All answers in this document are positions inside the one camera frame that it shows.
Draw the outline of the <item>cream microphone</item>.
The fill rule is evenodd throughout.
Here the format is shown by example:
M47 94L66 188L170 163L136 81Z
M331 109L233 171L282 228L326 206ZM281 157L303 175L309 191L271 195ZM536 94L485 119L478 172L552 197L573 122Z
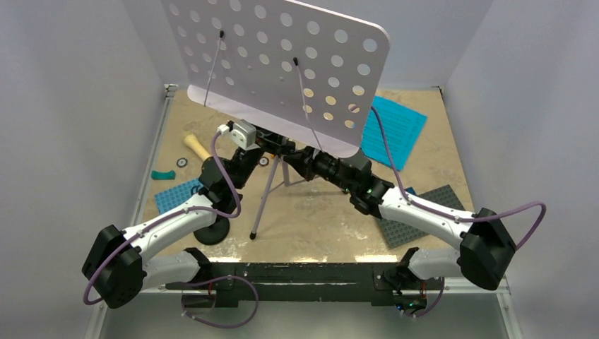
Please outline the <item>cream microphone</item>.
M199 142L194 133L188 132L183 136L183 143L192 150L202 161L212 157L211 153Z

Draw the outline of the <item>lilac tripod music stand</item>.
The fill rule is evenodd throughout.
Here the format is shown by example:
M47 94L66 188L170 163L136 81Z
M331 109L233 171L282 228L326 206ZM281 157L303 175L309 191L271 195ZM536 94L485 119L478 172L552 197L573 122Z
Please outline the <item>lilac tripod music stand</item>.
M345 159L389 53L379 25L299 1L164 1L191 100Z

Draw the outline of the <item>black microphone desk stand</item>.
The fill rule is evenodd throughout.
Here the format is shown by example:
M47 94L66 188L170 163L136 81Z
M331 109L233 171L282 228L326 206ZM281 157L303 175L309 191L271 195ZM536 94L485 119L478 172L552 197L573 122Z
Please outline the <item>black microphone desk stand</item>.
M229 231L229 219L218 217L211 226L198 229L193 232L193 235L201 244L211 246L219 244L226 239Z

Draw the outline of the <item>teal sheet music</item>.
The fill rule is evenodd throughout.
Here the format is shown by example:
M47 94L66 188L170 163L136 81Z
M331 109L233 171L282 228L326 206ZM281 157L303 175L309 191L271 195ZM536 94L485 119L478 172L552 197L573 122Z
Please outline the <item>teal sheet music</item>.
M373 106L381 118L396 169L402 170L426 124L427 117L380 96L374 98ZM369 113L362 133L361 149L368 158L388 167L391 165L378 120L373 112Z

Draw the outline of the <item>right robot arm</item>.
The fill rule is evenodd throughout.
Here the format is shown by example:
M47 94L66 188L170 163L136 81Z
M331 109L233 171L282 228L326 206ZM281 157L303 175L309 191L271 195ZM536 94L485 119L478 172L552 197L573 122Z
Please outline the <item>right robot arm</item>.
M320 177L349 194L365 215L407 224L447 243L447 249L411 248L396 266L391 282L398 289L430 278L464 277L485 290L495 290L516 252L511 235L486 208L471 214L407 193L372 172L363 152L340 159L307 146L283 156L307 181Z

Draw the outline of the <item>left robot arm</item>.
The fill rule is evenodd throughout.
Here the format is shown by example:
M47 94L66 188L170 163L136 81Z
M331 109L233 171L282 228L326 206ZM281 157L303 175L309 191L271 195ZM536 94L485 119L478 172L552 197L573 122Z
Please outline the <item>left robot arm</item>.
M116 309L129 303L140 291L169 283L189 284L201 289L210 282L208 259L195 248L180 254L158 254L188 234L208 230L221 242L229 222L242 212L239 192L264 154L284 155L295 150L285 137L258 130L248 144L236 149L230 159L213 152L203 162L200 184L190 197L166 213L122 230L106 226L97 234L84 261L82 274L88 280L83 303L104 302Z

